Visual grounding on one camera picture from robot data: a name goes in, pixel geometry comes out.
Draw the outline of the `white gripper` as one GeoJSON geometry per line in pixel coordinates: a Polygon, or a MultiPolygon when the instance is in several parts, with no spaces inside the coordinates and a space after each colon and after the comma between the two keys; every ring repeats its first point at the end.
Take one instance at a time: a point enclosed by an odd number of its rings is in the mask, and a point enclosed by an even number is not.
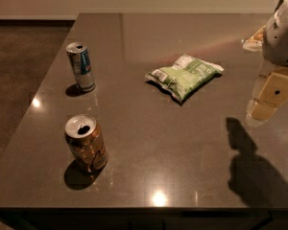
{"type": "MultiPolygon", "coordinates": [[[[262,26],[245,40],[243,48],[251,52],[262,50],[266,60],[288,66],[288,0],[279,0],[266,27],[262,26]]],[[[268,75],[261,74],[248,103],[246,123],[251,127],[262,126],[287,101],[288,67],[277,67],[268,75]]]]}

